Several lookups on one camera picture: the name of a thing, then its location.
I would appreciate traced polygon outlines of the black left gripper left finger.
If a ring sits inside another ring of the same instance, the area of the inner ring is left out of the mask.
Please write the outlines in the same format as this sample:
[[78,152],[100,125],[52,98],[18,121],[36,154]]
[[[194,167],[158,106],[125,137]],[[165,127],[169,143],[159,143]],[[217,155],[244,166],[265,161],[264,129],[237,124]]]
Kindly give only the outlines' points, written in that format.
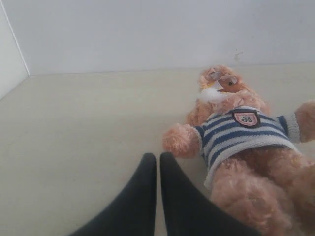
[[72,236],[153,236],[157,203],[157,161],[145,153],[117,197]]

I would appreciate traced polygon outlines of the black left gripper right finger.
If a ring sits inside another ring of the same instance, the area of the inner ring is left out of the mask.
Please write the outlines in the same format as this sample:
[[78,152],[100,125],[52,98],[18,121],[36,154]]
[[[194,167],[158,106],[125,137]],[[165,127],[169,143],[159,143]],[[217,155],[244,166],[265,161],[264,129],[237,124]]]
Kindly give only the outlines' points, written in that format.
[[171,153],[162,153],[159,165],[169,236],[260,235],[210,202],[189,180]]

